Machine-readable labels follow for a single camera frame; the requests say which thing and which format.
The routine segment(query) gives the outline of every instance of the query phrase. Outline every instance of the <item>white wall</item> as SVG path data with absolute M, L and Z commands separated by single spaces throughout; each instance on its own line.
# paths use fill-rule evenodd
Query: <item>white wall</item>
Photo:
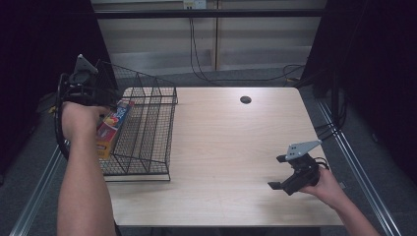
M 91 2 L 96 10 L 183 9 L 182 1 L 172 0 Z M 208 0 L 208 8 L 215 9 L 214 3 Z M 221 9 L 322 9 L 326 0 L 222 0 L 219 3 Z M 224 18 L 216 23 L 216 19 L 194 19 L 202 69 L 305 64 L 319 21 L 320 18 Z M 189 19 L 99 20 L 99 25 L 113 64 L 153 75 L 192 72 Z

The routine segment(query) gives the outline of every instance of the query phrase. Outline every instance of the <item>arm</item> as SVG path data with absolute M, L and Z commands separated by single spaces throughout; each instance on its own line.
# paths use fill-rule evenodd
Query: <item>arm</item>
M 58 235 L 115 235 L 110 195 L 95 149 L 96 123 L 104 107 L 65 103 L 62 129 L 71 141 L 58 203 Z
M 349 200 L 332 173 L 320 168 L 320 180 L 316 186 L 307 186 L 300 192 L 316 196 L 333 208 L 350 235 L 380 235 L 360 209 Z

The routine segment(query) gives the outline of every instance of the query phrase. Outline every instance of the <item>metal rail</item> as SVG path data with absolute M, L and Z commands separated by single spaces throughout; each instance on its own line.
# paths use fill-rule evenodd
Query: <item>metal rail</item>
M 40 205 L 43 202 L 43 199 L 46 195 L 46 192 L 49 189 L 50 183 L 52 182 L 55 172 L 62 161 L 61 151 L 57 146 L 53 152 L 49 163 L 47 164 L 45 170 L 43 171 L 42 176 L 40 177 L 39 182 L 34 188 L 33 193 L 30 196 L 29 201 L 25 205 L 24 210 L 19 216 L 18 221 L 16 221 L 15 226 L 10 233 L 10 236 L 24 236 L 28 235 L 31 224 L 33 223 L 34 218 L 37 215 L 37 211 L 40 208 Z
M 97 10 L 94 13 L 64 13 L 61 17 L 95 17 L 98 19 L 157 18 L 278 18 L 278 17 L 352 17 L 355 10 L 326 9 L 208 9 L 208 10 Z
M 375 190 L 374 185 L 368 178 L 368 175 L 366 174 L 364 168 L 362 167 L 358 157 L 356 156 L 349 142 L 346 140 L 346 137 L 340 130 L 337 129 L 337 127 L 332 125 L 331 112 L 328 108 L 328 105 L 320 101 L 319 106 L 322 110 L 322 113 L 326 121 L 329 123 L 329 126 L 333 131 L 334 138 L 336 139 L 341 151 L 346 157 L 346 160 L 349 163 L 353 171 L 353 174 L 356 177 L 356 180 L 359 182 L 362 191 L 368 199 L 368 202 L 371 205 L 386 235 L 400 236 L 401 233 L 399 232 L 399 229 L 396 226 L 391 213 L 389 212 L 383 200 L 380 198 L 378 192 Z

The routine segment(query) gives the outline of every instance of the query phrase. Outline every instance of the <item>black curtain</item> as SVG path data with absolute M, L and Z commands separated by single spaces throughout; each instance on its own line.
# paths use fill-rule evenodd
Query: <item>black curtain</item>
M 3 176 L 35 127 L 39 99 L 56 91 L 60 74 L 74 71 L 79 54 L 92 64 L 110 59 L 90 1 L 2 1 L 0 22 Z

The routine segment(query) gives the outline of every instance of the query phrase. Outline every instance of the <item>power outlet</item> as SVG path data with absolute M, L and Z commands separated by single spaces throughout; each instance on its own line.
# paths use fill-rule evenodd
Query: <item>power outlet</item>
M 184 10 L 206 9 L 206 0 L 183 0 Z
M 184 10 L 193 10 L 196 9 L 196 5 L 194 0 L 183 0 L 184 2 Z

